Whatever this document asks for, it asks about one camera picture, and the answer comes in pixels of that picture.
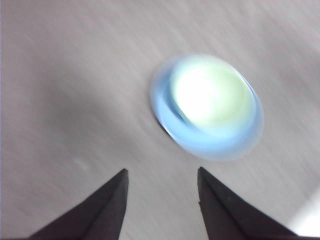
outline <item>light gray surface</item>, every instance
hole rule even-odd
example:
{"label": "light gray surface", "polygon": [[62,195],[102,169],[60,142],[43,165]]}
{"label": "light gray surface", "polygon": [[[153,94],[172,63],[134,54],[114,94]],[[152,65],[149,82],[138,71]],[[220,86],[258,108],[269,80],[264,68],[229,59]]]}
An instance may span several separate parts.
{"label": "light gray surface", "polygon": [[[121,240],[206,240],[197,169],[288,224],[320,183],[320,2],[1,1],[1,231],[26,237],[129,170]],[[209,162],[149,106],[167,59],[223,58],[261,99],[259,145]]]}

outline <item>round glowing object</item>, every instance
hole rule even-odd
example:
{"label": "round glowing object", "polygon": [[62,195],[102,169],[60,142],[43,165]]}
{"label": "round glowing object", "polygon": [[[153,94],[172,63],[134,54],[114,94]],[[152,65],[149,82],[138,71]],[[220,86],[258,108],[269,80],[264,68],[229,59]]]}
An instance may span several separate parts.
{"label": "round glowing object", "polygon": [[172,138],[205,159],[239,157],[263,128],[252,87],[228,63],[209,55],[176,58],[162,67],[154,77],[151,104]]}

